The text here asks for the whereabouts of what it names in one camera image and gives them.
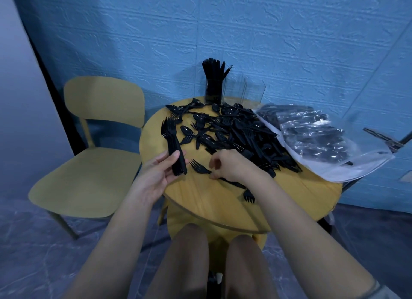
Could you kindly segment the person's left hand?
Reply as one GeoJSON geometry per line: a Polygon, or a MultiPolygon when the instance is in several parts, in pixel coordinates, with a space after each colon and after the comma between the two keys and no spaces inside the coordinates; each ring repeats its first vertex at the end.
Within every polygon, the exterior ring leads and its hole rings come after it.
{"type": "MultiPolygon", "coordinates": [[[[179,151],[173,153],[173,163],[178,160],[179,151]]],[[[171,167],[153,166],[149,167],[147,161],[140,169],[137,177],[131,184],[127,194],[128,199],[134,199],[141,205],[153,205],[164,193],[166,187],[174,182],[179,176],[175,176],[171,167]]]]}

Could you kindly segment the person's right hand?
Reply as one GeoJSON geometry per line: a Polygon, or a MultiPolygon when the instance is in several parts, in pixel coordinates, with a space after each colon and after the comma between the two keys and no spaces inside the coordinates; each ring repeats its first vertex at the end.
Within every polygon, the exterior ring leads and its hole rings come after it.
{"type": "Polygon", "coordinates": [[[236,150],[221,150],[213,156],[220,156],[222,168],[221,171],[212,171],[209,174],[210,179],[223,177],[231,182],[239,182],[251,191],[266,182],[274,182],[267,172],[258,168],[236,150]]]}

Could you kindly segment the black plastic fork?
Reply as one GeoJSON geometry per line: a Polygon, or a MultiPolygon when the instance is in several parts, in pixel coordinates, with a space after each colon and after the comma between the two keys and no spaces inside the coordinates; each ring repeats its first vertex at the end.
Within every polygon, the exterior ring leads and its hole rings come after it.
{"type": "Polygon", "coordinates": [[[225,179],[225,178],[223,178],[223,177],[220,177],[219,179],[222,180],[222,181],[224,181],[224,182],[227,182],[227,183],[229,183],[229,184],[231,184],[231,185],[233,185],[233,186],[236,186],[236,187],[239,187],[239,188],[243,189],[243,190],[244,190],[244,192],[243,192],[243,198],[244,198],[244,200],[247,201],[247,202],[249,202],[249,203],[255,204],[255,196],[250,192],[250,190],[249,190],[245,185],[243,185],[243,184],[241,184],[241,183],[239,183],[239,182],[231,182],[231,181],[228,181],[227,179],[225,179]]]}
{"type": "Polygon", "coordinates": [[[190,165],[193,168],[193,170],[199,174],[211,174],[212,171],[208,170],[207,168],[205,168],[203,165],[201,165],[200,163],[198,163],[197,161],[195,161],[194,159],[192,159],[190,161],[190,165]]]}

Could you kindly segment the bunch of black plastic forks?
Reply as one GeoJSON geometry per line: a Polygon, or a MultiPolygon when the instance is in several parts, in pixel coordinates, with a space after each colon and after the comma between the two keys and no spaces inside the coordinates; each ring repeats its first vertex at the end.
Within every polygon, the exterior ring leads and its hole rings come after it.
{"type": "Polygon", "coordinates": [[[176,123],[173,118],[166,117],[162,122],[161,135],[167,141],[169,155],[173,154],[175,151],[179,151],[180,153],[178,160],[172,165],[173,174],[175,176],[186,175],[188,172],[186,161],[177,139],[176,123]]]}

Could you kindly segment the person's right forearm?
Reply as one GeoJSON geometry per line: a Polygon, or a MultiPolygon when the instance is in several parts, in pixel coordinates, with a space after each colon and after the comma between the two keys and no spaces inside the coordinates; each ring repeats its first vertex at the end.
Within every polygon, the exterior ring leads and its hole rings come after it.
{"type": "Polygon", "coordinates": [[[275,181],[251,191],[310,299],[356,299],[375,278],[275,181]]]}

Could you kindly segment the person's left forearm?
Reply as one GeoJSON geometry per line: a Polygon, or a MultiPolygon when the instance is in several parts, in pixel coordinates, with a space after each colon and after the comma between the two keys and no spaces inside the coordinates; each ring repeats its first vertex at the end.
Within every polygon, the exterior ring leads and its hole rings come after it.
{"type": "Polygon", "coordinates": [[[62,299],[127,299],[156,200],[126,196],[62,299]]]}

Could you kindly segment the pile of black plastic cutlery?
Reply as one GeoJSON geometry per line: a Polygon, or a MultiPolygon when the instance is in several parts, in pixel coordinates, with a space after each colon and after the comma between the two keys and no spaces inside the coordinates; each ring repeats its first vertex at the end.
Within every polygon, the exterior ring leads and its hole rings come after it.
{"type": "Polygon", "coordinates": [[[166,108],[171,113],[168,120],[175,122],[174,132],[180,126],[183,134],[180,145],[193,142],[196,150],[202,145],[211,155],[219,150],[236,150],[273,178],[275,171],[282,168],[302,172],[300,165],[277,140],[277,134],[241,104],[208,104],[193,98],[189,104],[168,104],[166,108]]]}

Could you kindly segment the round yellow wooden table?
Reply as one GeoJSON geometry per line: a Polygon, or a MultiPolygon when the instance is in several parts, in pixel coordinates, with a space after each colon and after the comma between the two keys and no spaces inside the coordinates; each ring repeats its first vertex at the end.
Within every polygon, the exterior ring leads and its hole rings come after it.
{"type": "MultiPolygon", "coordinates": [[[[189,104],[191,100],[185,99],[173,105],[189,104]]],[[[161,135],[161,125],[170,114],[167,108],[162,108],[144,126],[140,139],[143,162],[168,147],[167,141],[161,135]]],[[[183,134],[179,125],[176,131],[180,142],[183,134]]],[[[202,145],[199,150],[195,149],[193,142],[180,147],[187,152],[187,159],[194,159],[208,169],[207,165],[212,155],[206,152],[202,145]]],[[[303,165],[300,167],[300,173],[285,168],[276,170],[276,175],[272,178],[312,219],[319,221],[336,206],[342,193],[342,184],[328,182],[303,165]]],[[[159,222],[162,221],[167,209],[167,228],[170,236],[174,238],[187,223],[201,226],[209,240],[210,268],[220,272],[224,270],[224,257],[234,237],[240,234],[249,235],[260,249],[263,249],[270,227],[256,199],[255,204],[245,201],[243,189],[220,179],[210,179],[207,174],[199,174],[190,164],[187,170],[186,175],[174,181],[165,191],[166,201],[159,222]]]]}

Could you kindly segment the yellow chair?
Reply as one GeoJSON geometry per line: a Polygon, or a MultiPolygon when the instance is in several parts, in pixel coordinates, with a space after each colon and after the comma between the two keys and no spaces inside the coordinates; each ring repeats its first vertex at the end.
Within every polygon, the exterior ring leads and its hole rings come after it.
{"type": "Polygon", "coordinates": [[[64,85],[64,102],[79,118],[87,148],[30,189],[28,199],[43,208],[71,236],[79,235],[63,216],[100,219],[119,207],[141,166],[141,156],[97,147],[87,120],[106,120],[142,129],[145,98],[138,85],[104,76],[79,76],[64,85]]]}

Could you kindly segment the clear acrylic cutlery holder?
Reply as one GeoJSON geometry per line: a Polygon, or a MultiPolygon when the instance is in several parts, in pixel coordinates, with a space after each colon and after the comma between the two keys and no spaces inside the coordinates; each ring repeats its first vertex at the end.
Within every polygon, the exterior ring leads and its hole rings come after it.
{"type": "MultiPolygon", "coordinates": [[[[194,97],[205,97],[206,77],[203,70],[196,74],[194,97]]],[[[256,108],[263,98],[266,85],[260,78],[230,71],[223,82],[220,105],[240,104],[245,108],[256,108]]]]}

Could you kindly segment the upright black cutlery bundle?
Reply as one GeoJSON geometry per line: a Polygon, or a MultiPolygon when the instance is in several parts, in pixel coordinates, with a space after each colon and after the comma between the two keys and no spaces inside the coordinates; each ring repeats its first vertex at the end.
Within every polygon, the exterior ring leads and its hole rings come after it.
{"type": "Polygon", "coordinates": [[[214,58],[207,58],[202,62],[202,67],[206,77],[206,103],[220,104],[223,94],[223,82],[233,66],[226,67],[225,61],[220,62],[214,58]]]}

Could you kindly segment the person's left leg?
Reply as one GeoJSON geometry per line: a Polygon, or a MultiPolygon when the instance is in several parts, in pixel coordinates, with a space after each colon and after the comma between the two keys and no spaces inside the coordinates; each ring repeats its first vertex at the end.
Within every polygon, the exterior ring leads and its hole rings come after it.
{"type": "Polygon", "coordinates": [[[206,299],[208,274],[206,233],[189,223],[173,238],[144,299],[206,299]]]}

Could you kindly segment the person's leg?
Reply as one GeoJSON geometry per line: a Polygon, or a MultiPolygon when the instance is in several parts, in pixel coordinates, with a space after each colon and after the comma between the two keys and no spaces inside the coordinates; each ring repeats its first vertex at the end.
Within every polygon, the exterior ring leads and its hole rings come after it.
{"type": "Polygon", "coordinates": [[[144,299],[206,299],[208,274],[206,233],[189,223],[173,238],[144,299]]]}
{"type": "Polygon", "coordinates": [[[224,299],[279,299],[268,263],[248,235],[230,242],[223,279],[224,299]]]}

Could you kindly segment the clear bag of black cutlery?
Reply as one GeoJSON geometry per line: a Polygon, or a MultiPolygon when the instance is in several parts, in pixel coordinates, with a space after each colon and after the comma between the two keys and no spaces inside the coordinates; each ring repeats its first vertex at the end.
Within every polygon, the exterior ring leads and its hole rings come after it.
{"type": "Polygon", "coordinates": [[[383,140],[311,106],[269,103],[254,113],[295,161],[329,182],[351,182],[395,158],[383,140]]]}

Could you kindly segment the person's right leg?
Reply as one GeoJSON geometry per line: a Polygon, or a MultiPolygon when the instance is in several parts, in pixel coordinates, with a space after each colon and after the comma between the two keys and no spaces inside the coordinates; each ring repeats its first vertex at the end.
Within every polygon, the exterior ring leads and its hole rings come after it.
{"type": "Polygon", "coordinates": [[[248,235],[230,242],[223,279],[224,299],[279,299],[268,263],[248,235]]]}

